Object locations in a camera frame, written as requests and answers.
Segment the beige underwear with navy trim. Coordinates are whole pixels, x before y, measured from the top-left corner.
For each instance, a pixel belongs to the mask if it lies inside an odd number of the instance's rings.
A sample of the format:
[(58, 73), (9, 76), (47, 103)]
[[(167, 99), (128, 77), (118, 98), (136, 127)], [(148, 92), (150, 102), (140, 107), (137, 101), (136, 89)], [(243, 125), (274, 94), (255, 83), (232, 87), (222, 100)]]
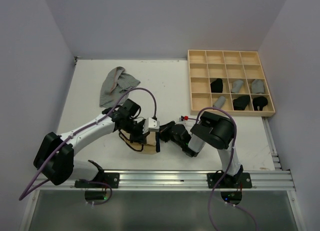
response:
[(157, 132), (150, 132), (146, 137), (146, 144), (130, 141), (130, 134), (120, 130), (118, 136), (134, 152), (139, 154), (154, 155), (160, 152), (160, 141), (157, 138)]

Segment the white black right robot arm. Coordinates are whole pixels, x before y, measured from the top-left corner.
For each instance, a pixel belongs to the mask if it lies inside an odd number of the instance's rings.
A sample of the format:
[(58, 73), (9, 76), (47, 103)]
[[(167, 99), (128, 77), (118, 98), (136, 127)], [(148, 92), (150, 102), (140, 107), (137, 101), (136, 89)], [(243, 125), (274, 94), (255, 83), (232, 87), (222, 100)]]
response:
[(161, 125), (159, 129), (161, 141), (175, 143), (191, 158), (197, 157), (206, 144), (215, 148), (222, 166), (221, 182), (231, 188), (241, 181), (243, 172), (234, 144), (236, 137), (237, 127), (232, 119), (208, 111), (197, 118), (190, 131), (174, 121)]

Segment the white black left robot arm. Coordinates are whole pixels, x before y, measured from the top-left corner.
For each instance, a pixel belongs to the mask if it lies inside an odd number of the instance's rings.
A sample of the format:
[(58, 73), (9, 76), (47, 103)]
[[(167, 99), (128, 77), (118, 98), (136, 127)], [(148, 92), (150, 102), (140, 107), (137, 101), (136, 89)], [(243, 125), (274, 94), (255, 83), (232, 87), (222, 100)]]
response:
[(116, 131), (129, 134), (129, 141), (147, 144), (147, 135), (158, 124), (153, 118), (136, 120), (141, 107), (127, 99), (115, 109), (107, 108), (92, 121), (63, 134), (48, 133), (38, 150), (33, 165), (54, 185), (69, 179), (86, 180), (92, 187), (103, 184), (103, 168), (92, 160), (77, 161), (75, 156), (97, 139)]

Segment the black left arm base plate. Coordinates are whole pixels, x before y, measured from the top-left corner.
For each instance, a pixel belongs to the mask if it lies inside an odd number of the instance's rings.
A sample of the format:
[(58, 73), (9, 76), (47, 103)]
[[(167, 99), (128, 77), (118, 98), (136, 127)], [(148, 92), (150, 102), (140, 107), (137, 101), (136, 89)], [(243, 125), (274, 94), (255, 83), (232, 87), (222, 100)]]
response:
[(103, 172), (99, 173), (91, 181), (84, 179), (76, 180), (74, 183), (75, 188), (84, 188), (84, 189), (98, 189), (98, 188), (107, 188), (106, 184), (112, 189), (117, 189), (119, 187), (120, 174), (118, 172)]

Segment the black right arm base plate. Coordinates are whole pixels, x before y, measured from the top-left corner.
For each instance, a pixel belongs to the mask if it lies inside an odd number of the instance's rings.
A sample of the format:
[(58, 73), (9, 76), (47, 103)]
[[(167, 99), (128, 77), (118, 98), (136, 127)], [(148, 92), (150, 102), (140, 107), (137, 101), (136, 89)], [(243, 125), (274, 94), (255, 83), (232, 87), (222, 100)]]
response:
[[(221, 172), (210, 172), (206, 174), (207, 185), (209, 189), (213, 189), (218, 180), (222, 177)], [(251, 189), (253, 187), (251, 176), (248, 172), (243, 172), (235, 176), (226, 175), (216, 186), (218, 189)]]

